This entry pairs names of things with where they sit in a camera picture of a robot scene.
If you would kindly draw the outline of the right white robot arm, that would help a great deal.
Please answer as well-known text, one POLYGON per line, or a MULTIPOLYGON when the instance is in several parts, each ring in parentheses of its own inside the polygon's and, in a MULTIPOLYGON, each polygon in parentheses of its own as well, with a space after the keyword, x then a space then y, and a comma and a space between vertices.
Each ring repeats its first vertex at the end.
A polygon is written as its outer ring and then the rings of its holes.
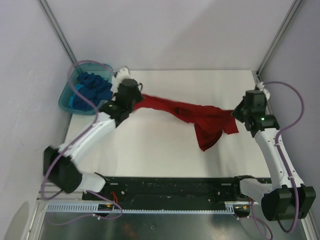
POLYGON ((245 197, 258 202, 268 221, 304 219, 316 198, 315 189, 306 186, 294 169, 279 135, 280 126, 273 114, 266 113, 264 92, 246 91, 232 116, 244 123, 258 144, 266 162, 270 183, 261 183, 250 175, 235 177, 231 196, 242 201, 245 197))

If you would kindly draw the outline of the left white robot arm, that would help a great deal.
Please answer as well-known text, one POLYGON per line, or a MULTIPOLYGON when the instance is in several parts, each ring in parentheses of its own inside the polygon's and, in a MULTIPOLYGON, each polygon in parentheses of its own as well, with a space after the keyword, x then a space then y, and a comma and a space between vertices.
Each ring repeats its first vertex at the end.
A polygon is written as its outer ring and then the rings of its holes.
POLYGON ((48 146, 43 152, 43 181, 53 183, 66 194, 91 191, 98 199, 107 199, 111 188, 105 178, 99 173, 81 171, 79 164, 87 151, 130 116, 134 106, 144 99, 142 89, 143 84, 135 79, 122 79, 115 98, 97 110, 93 122, 83 132, 57 148, 48 146))

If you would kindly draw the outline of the red t shirt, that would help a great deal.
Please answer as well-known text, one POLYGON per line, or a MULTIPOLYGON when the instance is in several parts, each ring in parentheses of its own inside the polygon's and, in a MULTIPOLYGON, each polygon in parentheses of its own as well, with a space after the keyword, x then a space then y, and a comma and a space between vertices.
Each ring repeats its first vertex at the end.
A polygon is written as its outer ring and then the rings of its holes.
POLYGON ((134 110, 146 108, 167 112, 179 120, 193 124, 199 148, 205 152, 214 146, 223 133, 239 133, 232 110, 211 105, 196 105, 144 94, 134 110))

